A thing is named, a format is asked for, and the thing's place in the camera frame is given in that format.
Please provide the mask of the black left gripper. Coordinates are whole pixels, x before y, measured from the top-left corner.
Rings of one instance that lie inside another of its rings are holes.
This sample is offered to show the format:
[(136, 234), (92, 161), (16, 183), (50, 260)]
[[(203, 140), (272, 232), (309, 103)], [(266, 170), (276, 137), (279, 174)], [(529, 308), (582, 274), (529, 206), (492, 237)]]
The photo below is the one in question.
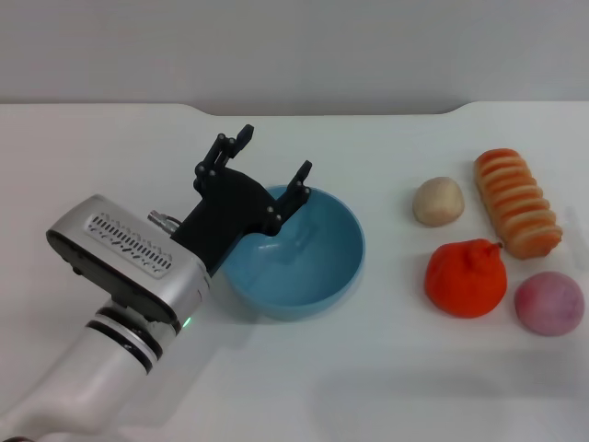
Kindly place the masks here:
[(171, 238), (196, 255), (214, 275), (237, 243), (258, 233), (273, 237), (310, 197), (305, 186), (312, 163), (306, 160), (276, 199), (242, 172), (225, 168), (254, 134), (246, 124), (235, 137), (218, 134), (203, 161), (195, 167), (194, 189), (202, 200)]

